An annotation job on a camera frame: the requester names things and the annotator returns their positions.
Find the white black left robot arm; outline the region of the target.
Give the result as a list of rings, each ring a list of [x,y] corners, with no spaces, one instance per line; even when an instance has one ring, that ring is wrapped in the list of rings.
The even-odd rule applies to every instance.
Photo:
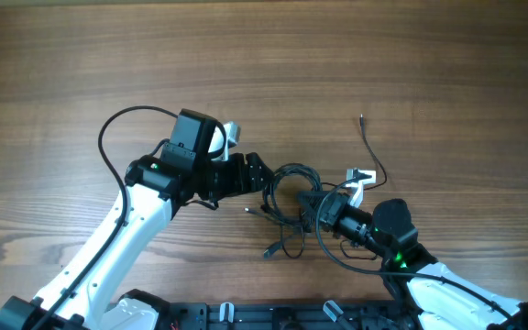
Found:
[[[111,211],[69,264],[31,301],[12,296],[0,329],[167,329],[168,302],[143,291],[110,303],[148,243],[192,203],[217,209],[220,200],[262,191],[272,170],[256,153],[230,153],[236,124],[183,109],[171,136],[130,163],[116,181]]]

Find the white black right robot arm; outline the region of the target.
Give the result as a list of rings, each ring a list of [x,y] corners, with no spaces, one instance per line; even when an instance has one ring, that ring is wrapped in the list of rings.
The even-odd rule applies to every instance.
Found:
[[[528,329],[528,301],[487,291],[457,276],[418,241],[403,199],[372,212],[339,192],[299,192],[297,199],[317,230],[343,237],[381,259],[376,275],[421,329]]]

